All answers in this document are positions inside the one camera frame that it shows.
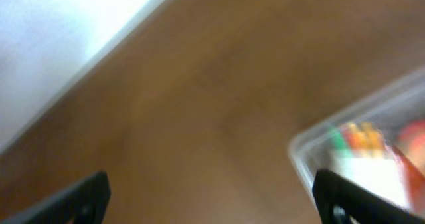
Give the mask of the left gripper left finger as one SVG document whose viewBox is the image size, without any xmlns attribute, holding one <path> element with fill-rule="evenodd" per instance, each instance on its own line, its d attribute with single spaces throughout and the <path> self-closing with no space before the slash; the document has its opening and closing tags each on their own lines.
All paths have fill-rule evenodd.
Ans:
<svg viewBox="0 0 425 224">
<path fill-rule="evenodd" d="M 93 175 L 1 221 L 2 224 L 101 224 L 111 197 L 108 175 Z"/>
</svg>

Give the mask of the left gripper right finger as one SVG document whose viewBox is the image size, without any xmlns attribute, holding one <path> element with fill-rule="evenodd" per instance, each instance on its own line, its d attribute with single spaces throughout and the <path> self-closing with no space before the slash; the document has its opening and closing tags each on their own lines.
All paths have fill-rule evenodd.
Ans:
<svg viewBox="0 0 425 224">
<path fill-rule="evenodd" d="M 396 207 L 338 174 L 317 171 L 312 188 L 322 223 L 424 224 L 420 217 Z"/>
</svg>

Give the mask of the clear case of coloured bits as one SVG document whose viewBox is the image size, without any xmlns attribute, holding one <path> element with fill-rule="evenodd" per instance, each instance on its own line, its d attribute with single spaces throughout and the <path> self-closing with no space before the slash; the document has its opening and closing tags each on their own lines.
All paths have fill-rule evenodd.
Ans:
<svg viewBox="0 0 425 224">
<path fill-rule="evenodd" d="M 348 122 L 329 129 L 330 170 L 372 194 L 410 209 L 402 167 L 370 122 Z"/>
</svg>

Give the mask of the clear plastic container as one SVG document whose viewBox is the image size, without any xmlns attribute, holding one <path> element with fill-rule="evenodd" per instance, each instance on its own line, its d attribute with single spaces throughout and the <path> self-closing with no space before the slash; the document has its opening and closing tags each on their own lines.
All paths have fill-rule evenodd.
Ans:
<svg viewBox="0 0 425 224">
<path fill-rule="evenodd" d="M 317 171 L 331 165 L 330 127 L 370 122 L 383 133 L 387 144 L 394 144 L 403 125 L 422 117 L 424 70 L 418 70 L 298 134 L 290 143 L 289 156 L 307 194 L 312 196 Z M 404 180 L 408 192 L 407 178 Z M 412 211 L 414 203 L 409 200 L 411 207 L 405 210 Z"/>
</svg>

